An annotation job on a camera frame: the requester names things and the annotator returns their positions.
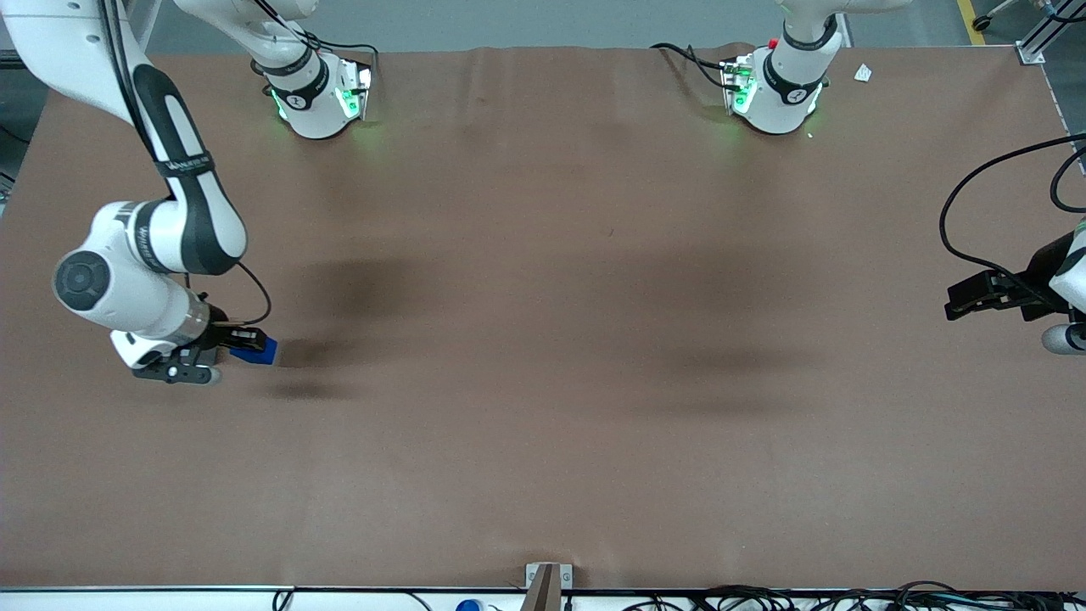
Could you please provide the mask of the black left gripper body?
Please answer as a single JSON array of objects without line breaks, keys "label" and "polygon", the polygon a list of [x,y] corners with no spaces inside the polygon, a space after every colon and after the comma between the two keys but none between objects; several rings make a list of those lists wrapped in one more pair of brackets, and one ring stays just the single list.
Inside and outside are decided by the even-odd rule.
[{"label": "black left gripper body", "polygon": [[1072,232],[1052,240],[1035,252],[1023,272],[1016,273],[1020,284],[1025,288],[1012,287],[1009,293],[1009,307],[1020,310],[1025,322],[1051,314],[1070,316],[1074,311],[1069,301],[1060,297],[1049,287],[1056,271],[1066,259],[1072,243]]}]

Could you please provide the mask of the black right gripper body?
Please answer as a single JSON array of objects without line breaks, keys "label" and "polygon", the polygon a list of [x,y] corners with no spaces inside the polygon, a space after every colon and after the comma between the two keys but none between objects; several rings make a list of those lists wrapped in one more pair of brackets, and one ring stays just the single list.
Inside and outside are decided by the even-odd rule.
[{"label": "black right gripper body", "polygon": [[182,347],[182,362],[218,362],[220,347],[232,335],[233,324],[228,316],[216,305],[205,303],[209,308],[209,321],[202,334]]}]

